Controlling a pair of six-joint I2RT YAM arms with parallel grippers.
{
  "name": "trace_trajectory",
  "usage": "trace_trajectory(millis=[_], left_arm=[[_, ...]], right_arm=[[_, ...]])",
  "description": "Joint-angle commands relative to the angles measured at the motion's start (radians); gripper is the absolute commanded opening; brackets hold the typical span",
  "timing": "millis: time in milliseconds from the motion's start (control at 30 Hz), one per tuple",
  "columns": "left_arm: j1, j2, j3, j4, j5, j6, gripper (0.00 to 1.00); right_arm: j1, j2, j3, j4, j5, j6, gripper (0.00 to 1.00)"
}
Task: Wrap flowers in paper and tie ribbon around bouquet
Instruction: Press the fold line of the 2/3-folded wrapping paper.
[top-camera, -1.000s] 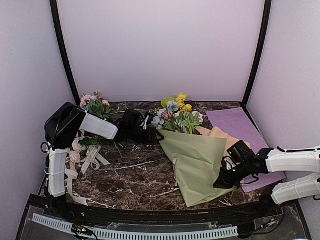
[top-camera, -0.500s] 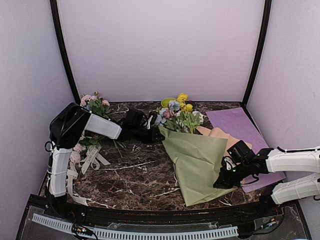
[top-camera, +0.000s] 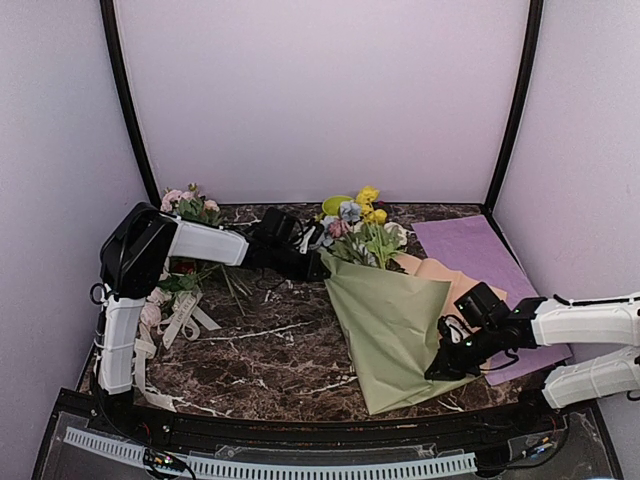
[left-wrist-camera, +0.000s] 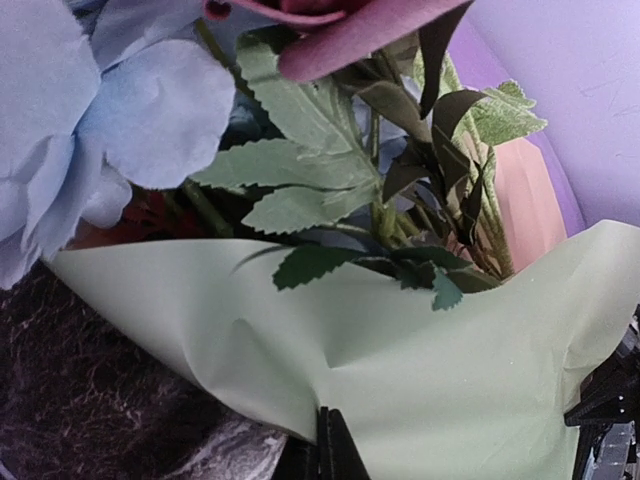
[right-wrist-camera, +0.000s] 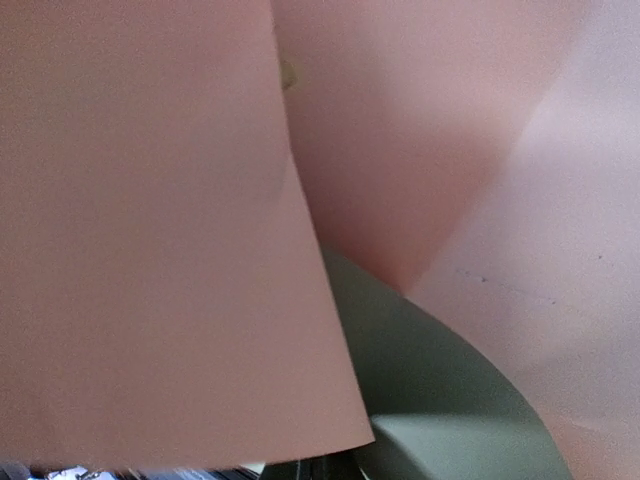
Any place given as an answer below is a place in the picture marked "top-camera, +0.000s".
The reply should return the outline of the blue fake flower stem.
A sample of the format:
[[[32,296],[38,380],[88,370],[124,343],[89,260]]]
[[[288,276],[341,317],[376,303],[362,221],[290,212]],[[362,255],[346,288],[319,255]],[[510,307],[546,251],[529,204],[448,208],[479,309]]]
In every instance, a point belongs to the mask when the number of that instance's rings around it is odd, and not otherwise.
[[[379,267],[374,246],[375,229],[362,220],[361,213],[362,207],[355,201],[344,201],[336,215],[324,214],[319,219],[322,232],[312,248],[324,248],[352,264]]]

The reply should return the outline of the yellow fake flower stem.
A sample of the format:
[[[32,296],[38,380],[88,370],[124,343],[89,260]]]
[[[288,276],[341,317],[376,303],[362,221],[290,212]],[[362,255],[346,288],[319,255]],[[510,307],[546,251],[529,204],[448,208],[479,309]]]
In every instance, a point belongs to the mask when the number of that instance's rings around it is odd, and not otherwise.
[[[379,190],[373,186],[365,186],[357,194],[356,203],[361,207],[362,220],[357,236],[366,252],[373,256],[377,267],[386,270],[398,244],[385,228],[387,213],[374,207],[378,197]]]

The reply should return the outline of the peach and green wrapping paper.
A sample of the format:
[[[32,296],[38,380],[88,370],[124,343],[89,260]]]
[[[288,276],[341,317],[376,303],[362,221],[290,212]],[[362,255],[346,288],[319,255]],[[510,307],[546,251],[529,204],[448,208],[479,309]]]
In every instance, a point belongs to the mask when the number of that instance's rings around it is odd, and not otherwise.
[[[479,281],[440,261],[408,254],[399,272],[356,265],[328,252],[325,281],[347,343],[367,411],[410,407],[475,378],[433,381],[424,372],[439,348],[438,319],[455,314],[454,301]]]

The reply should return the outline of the white and red flower stem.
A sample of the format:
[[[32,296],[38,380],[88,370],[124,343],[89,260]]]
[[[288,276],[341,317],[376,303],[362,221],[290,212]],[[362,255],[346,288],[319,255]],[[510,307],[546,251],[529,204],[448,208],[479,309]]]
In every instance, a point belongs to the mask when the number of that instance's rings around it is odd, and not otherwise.
[[[408,243],[407,231],[395,222],[380,227],[379,264],[386,270],[391,261],[404,251]]]

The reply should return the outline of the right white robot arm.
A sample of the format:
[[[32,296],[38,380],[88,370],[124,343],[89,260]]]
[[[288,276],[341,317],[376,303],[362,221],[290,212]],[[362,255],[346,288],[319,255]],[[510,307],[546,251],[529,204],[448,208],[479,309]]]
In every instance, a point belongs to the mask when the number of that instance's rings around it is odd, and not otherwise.
[[[510,413],[521,434],[534,432],[549,416],[586,400],[623,393],[639,398],[639,296],[636,293],[595,300],[559,296],[530,297],[509,308],[484,282],[454,302],[455,314],[438,320],[438,351],[424,373],[427,380],[458,381],[478,377],[495,354],[510,363],[519,350],[556,344],[617,344],[619,350],[569,366],[546,377],[538,395],[528,396]]]

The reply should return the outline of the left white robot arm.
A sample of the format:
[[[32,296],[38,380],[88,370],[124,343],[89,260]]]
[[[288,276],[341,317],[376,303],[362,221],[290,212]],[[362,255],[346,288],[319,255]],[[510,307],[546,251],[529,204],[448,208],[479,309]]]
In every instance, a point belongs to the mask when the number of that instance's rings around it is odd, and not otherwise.
[[[167,259],[188,258],[251,270],[270,269],[293,281],[321,282],[330,272],[313,244],[323,227],[310,222],[299,233],[296,217],[270,207],[244,230],[184,220],[140,203],[100,251],[101,313],[97,326],[96,380],[103,392],[131,390],[137,325],[146,298]]]

